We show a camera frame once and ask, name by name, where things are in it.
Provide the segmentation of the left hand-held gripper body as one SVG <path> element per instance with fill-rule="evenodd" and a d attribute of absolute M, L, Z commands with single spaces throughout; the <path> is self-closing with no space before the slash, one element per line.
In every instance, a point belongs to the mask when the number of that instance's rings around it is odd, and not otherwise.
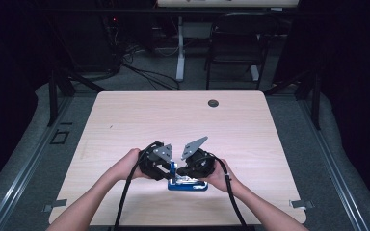
<path fill-rule="evenodd" d="M 155 141 L 139 154 L 140 171 L 151 179 L 156 180 L 160 170 L 170 172 L 172 162 L 172 146 Z"/>

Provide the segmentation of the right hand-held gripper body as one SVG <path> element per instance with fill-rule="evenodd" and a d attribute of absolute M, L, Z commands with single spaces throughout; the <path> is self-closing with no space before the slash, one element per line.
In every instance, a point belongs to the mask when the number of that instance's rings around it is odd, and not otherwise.
<path fill-rule="evenodd" d="M 208 140 L 202 137 L 185 145 L 181 160 L 192 170 L 192 178 L 206 178 L 214 171 L 215 157 L 200 147 Z"/>

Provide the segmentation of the blue stapler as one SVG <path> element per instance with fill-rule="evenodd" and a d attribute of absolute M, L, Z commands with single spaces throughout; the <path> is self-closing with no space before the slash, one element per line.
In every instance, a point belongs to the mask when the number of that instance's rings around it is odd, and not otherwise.
<path fill-rule="evenodd" d="M 177 172 L 177 164 L 171 162 L 170 175 L 172 179 L 168 181 L 169 191 L 184 191 L 184 192 L 205 192 L 208 189 L 208 183 L 200 181 L 189 176 L 181 176 Z"/>

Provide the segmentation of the person's left hand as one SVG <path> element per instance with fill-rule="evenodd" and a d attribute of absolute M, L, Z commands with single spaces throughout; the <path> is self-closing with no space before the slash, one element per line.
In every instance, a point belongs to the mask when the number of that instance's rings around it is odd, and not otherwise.
<path fill-rule="evenodd" d="M 143 174 L 138 167 L 136 167 L 139 159 L 139 153 L 139 148 L 133 148 L 117 162 L 119 180 L 127 180 L 129 175 L 132 175 L 133 179 L 146 178 L 146 175 Z"/>

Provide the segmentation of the person's right hand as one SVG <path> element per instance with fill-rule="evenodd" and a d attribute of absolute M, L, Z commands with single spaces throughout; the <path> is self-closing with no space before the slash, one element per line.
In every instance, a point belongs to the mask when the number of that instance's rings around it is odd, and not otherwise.
<path fill-rule="evenodd" d="M 229 178 L 229 183 L 232 189 L 236 189 L 240 184 L 240 181 L 232 172 L 227 161 L 225 159 L 219 159 L 215 161 L 214 171 L 207 178 L 204 178 L 204 181 L 208 182 L 216 189 L 227 193 L 226 177 Z"/>

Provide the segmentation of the white desk leg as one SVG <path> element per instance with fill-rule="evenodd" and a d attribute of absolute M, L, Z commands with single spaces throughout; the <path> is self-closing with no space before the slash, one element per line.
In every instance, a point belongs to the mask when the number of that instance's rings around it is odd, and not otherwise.
<path fill-rule="evenodd" d="M 184 80 L 184 69 L 185 69 L 185 54 L 184 54 L 184 38 L 183 38 L 183 21 L 182 18 L 178 18 L 178 59 L 176 67 L 175 79 L 178 82 Z"/>

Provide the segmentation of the black metal stand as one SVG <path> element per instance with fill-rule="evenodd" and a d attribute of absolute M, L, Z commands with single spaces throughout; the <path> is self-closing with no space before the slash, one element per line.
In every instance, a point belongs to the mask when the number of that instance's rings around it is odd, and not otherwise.
<path fill-rule="evenodd" d="M 57 120 L 59 115 L 58 110 L 58 93 L 57 90 L 60 90 L 61 93 L 66 97 L 72 97 L 76 90 L 71 84 L 71 81 L 75 80 L 84 86 L 92 89 L 96 92 L 105 91 L 104 88 L 90 81 L 89 79 L 83 77 L 75 71 L 72 71 L 69 68 L 59 68 L 53 70 L 49 75 L 48 87 L 49 87 L 49 109 L 50 109 L 50 118 L 48 121 L 48 126 L 52 126 Z"/>
<path fill-rule="evenodd" d="M 273 95 L 288 86 L 298 83 L 294 95 L 297 100 L 306 100 L 311 95 L 311 110 L 310 119 L 317 130 L 320 130 L 320 100 L 321 100 L 321 84 L 322 77 L 316 70 L 306 70 L 286 81 L 276 84 L 268 90 L 264 91 L 265 95 Z"/>

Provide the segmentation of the black chair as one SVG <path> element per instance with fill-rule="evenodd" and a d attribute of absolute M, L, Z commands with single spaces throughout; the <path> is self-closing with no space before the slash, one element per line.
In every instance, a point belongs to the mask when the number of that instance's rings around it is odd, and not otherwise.
<path fill-rule="evenodd" d="M 279 27 L 279 21 L 270 14 L 227 13 L 211 25 L 209 46 L 205 60 L 205 88 L 210 89 L 211 65 L 244 65 L 247 71 L 258 68 L 256 89 L 259 89 L 270 40 Z"/>

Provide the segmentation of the dark equipment with red light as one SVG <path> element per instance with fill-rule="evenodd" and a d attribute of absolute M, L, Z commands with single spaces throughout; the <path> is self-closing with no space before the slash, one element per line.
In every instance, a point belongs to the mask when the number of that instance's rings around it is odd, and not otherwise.
<path fill-rule="evenodd" d="M 112 56 L 112 70 L 118 73 L 122 63 L 122 52 L 118 43 L 119 26 L 112 16 L 102 16 L 102 23 Z"/>

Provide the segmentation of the metal floor rail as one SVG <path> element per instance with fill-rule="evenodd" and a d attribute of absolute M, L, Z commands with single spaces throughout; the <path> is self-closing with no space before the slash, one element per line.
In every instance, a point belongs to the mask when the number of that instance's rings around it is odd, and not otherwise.
<path fill-rule="evenodd" d="M 347 214 L 350 223 L 352 224 L 355 231 L 370 231 L 363 215 L 360 212 L 360 209 L 357 206 L 353 194 L 350 191 L 347 183 L 345 182 L 342 172 L 332 155 L 330 147 L 325 140 L 322 131 L 318 130 L 312 122 L 309 106 L 305 101 L 302 100 L 298 101 L 298 105 L 301 108 L 302 113 L 304 114 L 304 118 L 311 130 L 311 133 L 315 137 L 319 148 L 321 149 L 321 156 L 324 165 L 326 166 L 327 172 L 329 173 L 330 179 L 335 187 L 337 195 L 341 201 L 341 204 Z"/>
<path fill-rule="evenodd" d="M 58 117 L 48 126 L 49 102 L 39 99 L 38 108 L 20 142 L 0 172 L 0 231 L 24 194 L 43 157 L 43 150 L 56 134 L 73 97 L 65 97 L 59 105 Z"/>

